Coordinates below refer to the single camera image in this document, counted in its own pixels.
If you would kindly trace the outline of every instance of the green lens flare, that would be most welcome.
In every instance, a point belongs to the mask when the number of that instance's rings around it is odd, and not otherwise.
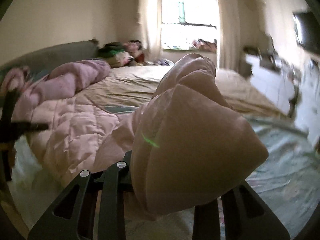
[[[153,147],[159,148],[159,145],[157,145],[155,142],[151,141],[150,139],[146,138],[143,134],[142,134],[142,137],[147,143],[150,143]]]

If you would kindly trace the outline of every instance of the black television screen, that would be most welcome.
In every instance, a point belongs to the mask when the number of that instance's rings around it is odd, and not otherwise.
[[[297,43],[320,55],[320,24],[312,12],[293,14]]]

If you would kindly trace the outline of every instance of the bed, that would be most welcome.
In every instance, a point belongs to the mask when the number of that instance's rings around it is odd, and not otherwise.
[[[78,42],[34,52],[14,60],[5,68],[29,65],[40,78],[62,63],[95,56],[96,47],[91,41]],[[151,99],[169,69],[170,66],[112,69],[107,78],[76,97],[87,98],[99,107],[138,107]],[[295,238],[320,201],[319,157],[309,145],[307,134],[295,129],[292,122],[280,121],[286,117],[246,79],[232,71],[218,70],[216,84],[227,102],[247,116],[270,153],[268,160],[247,178],[247,182],[278,216],[291,238]],[[12,170],[12,181],[8,183],[10,194],[2,189],[4,195],[11,195],[12,199],[9,197],[5,202],[3,198],[1,205],[11,222],[26,236],[62,187],[38,163],[25,137],[17,141],[15,147],[16,165]],[[193,210],[185,210],[157,222],[128,220],[126,234],[128,239],[191,239],[192,227]],[[221,205],[220,227],[223,237]]]

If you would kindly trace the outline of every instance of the metal bolt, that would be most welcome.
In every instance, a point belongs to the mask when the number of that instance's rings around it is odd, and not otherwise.
[[[126,162],[118,162],[118,163],[117,163],[117,167],[118,167],[118,168],[124,168],[125,166],[127,166],[127,163],[126,163]]]
[[[87,170],[84,170],[84,171],[80,172],[80,176],[83,177],[83,178],[89,176],[89,174],[90,174],[90,172],[87,171]]]

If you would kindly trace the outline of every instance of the beige curtain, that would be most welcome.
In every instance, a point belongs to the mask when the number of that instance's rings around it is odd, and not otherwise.
[[[159,59],[161,48],[162,0],[139,0],[139,23],[147,60]]]
[[[220,41],[218,68],[239,70],[240,18],[238,0],[218,0],[220,16]]]

